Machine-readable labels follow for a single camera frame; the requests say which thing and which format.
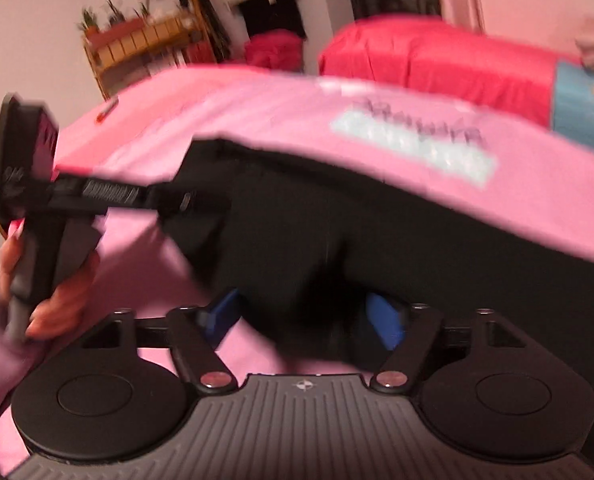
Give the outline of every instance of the device handle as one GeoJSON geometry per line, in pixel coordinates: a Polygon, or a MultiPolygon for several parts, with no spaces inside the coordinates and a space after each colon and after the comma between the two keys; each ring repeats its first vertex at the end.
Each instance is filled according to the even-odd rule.
{"type": "Polygon", "coordinates": [[[24,250],[10,285],[6,338],[21,344],[35,308],[84,264],[101,233],[91,217],[33,214],[24,221],[24,250]]]}

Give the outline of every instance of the black device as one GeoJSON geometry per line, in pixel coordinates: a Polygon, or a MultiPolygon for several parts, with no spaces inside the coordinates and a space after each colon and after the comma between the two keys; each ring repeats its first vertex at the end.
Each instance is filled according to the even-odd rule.
{"type": "Polygon", "coordinates": [[[22,342],[30,314],[85,262],[101,233],[97,216],[109,207],[189,212],[227,201],[170,183],[138,186],[60,173],[52,179],[59,129],[42,104],[14,94],[0,112],[0,219],[24,219],[24,253],[11,283],[6,336],[22,342]]]}
{"type": "Polygon", "coordinates": [[[403,341],[357,374],[249,375],[214,349],[245,299],[165,318],[120,311],[12,398],[32,453],[10,480],[591,480],[591,387],[492,311],[404,306],[403,341]],[[168,348],[176,375],[138,356],[168,348]]]}

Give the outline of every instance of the orange marker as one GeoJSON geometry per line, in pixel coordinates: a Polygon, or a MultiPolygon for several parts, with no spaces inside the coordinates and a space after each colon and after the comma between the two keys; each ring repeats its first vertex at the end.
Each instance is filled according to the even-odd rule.
{"type": "Polygon", "coordinates": [[[118,105],[118,104],[119,104],[119,98],[118,98],[118,97],[114,97],[114,98],[112,99],[112,101],[110,101],[110,102],[108,103],[107,107],[106,107],[106,108],[104,108],[104,110],[103,110],[103,111],[101,111],[101,112],[99,113],[99,115],[97,115],[97,118],[96,118],[95,122],[96,122],[97,124],[103,123],[103,122],[106,120],[106,117],[107,117],[108,115],[110,115],[110,113],[111,113],[111,112],[114,110],[114,108],[115,108],[115,107],[116,107],[116,105],[118,105]]]}

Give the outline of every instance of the ribbed gray surface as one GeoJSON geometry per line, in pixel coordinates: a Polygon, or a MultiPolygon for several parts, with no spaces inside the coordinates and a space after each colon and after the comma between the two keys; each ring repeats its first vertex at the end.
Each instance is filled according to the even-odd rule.
{"type": "Polygon", "coordinates": [[[589,480],[579,458],[495,465],[454,451],[403,397],[381,396],[359,376],[251,376],[203,399],[156,451],[130,462],[72,466],[33,456],[11,480],[589,480]],[[309,389],[299,388],[310,381],[309,389]]]}

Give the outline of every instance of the human hand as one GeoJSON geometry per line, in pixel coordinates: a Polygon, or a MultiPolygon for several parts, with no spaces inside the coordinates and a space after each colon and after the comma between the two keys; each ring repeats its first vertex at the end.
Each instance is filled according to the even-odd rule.
{"type": "MultiPolygon", "coordinates": [[[[0,250],[0,301],[10,302],[13,271],[23,251],[23,241],[11,234],[0,250]]],[[[74,330],[81,320],[90,296],[90,288],[99,266],[99,254],[94,251],[84,265],[61,283],[51,298],[40,303],[32,313],[26,331],[29,338],[48,340],[74,330]]]]}

